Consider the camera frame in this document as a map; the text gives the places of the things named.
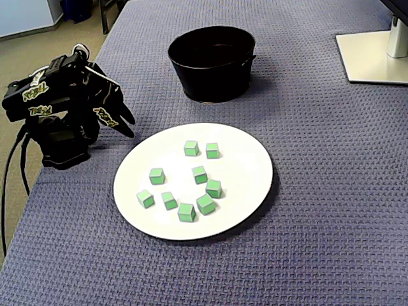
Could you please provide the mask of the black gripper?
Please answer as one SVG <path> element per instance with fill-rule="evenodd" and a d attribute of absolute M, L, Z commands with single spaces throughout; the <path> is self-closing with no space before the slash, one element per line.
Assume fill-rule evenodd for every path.
<path fill-rule="evenodd" d="M 102 125 L 112 128 L 126 137 L 133 138 L 134 133 L 124 122 L 135 124 L 135 118 L 124 104 L 124 96 L 120 85 L 108 78 L 94 62 L 72 64 L 71 79 L 71 110 L 89 111 L 94 109 L 96 117 Z M 115 113 L 104 108 L 113 107 Z"/>

